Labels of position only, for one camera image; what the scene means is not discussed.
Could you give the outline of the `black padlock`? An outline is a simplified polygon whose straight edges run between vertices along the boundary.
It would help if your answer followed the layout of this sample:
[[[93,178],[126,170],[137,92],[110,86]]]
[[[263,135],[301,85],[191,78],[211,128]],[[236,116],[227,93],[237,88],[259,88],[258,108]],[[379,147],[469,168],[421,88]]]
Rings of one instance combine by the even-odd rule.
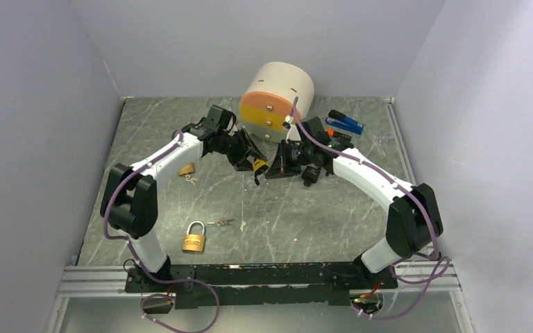
[[[320,174],[321,174],[321,169],[319,167],[306,166],[304,171],[301,174],[303,185],[305,187],[311,187],[313,184],[316,184],[319,179]]]

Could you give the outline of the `long shackle brass padlock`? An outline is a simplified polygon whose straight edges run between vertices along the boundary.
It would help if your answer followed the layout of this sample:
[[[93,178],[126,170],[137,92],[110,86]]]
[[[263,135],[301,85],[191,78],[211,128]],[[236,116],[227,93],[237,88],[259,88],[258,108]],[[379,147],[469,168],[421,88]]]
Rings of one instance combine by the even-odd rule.
[[[194,163],[186,164],[179,172],[178,175],[180,177],[187,177],[195,173],[195,166]]]

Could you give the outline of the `small yellow padlock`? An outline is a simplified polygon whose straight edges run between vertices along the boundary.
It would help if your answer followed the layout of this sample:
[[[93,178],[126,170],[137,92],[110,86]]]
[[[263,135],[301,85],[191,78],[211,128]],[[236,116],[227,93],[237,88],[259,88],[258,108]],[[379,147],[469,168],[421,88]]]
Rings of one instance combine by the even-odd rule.
[[[253,173],[255,176],[260,176],[266,173],[269,169],[269,163],[266,160],[255,159],[253,162]]]

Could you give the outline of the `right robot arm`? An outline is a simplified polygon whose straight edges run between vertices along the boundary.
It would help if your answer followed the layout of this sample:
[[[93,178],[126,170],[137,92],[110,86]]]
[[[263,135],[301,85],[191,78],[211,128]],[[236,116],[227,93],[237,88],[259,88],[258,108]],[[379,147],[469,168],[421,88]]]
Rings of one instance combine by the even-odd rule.
[[[298,176],[309,166],[355,185],[387,213],[384,236],[356,260],[359,265],[353,275],[361,287],[372,287],[380,279],[380,271],[435,244],[443,233],[431,186],[413,185],[387,173],[351,142],[331,138],[318,117],[291,126],[264,176]]]

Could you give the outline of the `short shackle brass padlock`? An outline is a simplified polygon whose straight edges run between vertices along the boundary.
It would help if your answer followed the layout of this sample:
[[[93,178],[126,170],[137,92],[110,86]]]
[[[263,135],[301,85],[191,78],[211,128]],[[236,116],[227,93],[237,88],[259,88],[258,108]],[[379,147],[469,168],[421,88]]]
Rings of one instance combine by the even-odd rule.
[[[201,232],[194,233],[194,228],[200,227]],[[193,221],[187,226],[187,231],[183,237],[181,250],[186,253],[203,253],[205,250],[206,226],[202,221]]]

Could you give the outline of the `silver key bunch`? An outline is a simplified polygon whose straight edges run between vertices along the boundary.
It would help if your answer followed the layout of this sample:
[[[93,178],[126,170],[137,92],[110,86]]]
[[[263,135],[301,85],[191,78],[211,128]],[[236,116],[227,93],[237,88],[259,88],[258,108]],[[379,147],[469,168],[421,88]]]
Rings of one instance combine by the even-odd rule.
[[[185,180],[193,185],[195,185],[198,182],[198,179],[195,178],[192,174],[186,174],[184,176]]]
[[[223,227],[223,226],[232,226],[232,222],[234,219],[220,219],[217,221],[209,222],[209,225],[214,225],[216,227]]]

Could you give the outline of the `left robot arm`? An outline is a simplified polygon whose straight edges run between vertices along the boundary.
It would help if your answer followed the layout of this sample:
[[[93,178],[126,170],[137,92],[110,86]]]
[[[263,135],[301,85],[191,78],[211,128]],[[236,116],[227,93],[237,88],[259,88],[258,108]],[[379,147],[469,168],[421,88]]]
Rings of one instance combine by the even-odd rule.
[[[103,235],[127,244],[153,291],[165,290],[171,281],[171,260],[154,230],[159,193],[181,169],[210,153],[226,156],[236,171],[259,176],[267,169],[267,157],[237,125],[236,115],[213,105],[200,121],[176,130],[160,150],[132,165],[117,163],[108,173],[100,210]]]

